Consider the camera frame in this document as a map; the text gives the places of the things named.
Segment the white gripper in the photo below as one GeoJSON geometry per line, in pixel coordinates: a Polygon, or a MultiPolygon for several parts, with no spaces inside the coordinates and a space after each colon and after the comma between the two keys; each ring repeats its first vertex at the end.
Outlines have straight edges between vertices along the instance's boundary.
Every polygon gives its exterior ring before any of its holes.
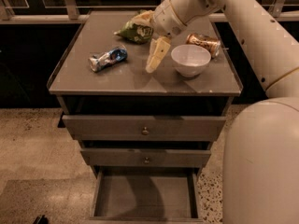
{"type": "Polygon", "coordinates": [[[162,35],[158,39],[151,39],[146,71],[153,73],[171,47],[171,40],[181,34],[186,25],[178,17],[171,0],[164,0],[154,10],[146,10],[132,17],[132,22],[142,26],[153,26],[156,34],[162,35]]]}

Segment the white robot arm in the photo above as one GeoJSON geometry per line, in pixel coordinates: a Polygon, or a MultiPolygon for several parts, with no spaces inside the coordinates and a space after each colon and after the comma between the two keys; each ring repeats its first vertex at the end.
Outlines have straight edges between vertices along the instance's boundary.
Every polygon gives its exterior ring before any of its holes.
{"type": "Polygon", "coordinates": [[[267,95],[227,133],[223,224],[299,224],[299,43],[256,0],[164,0],[148,24],[173,38],[217,10],[267,95]]]}

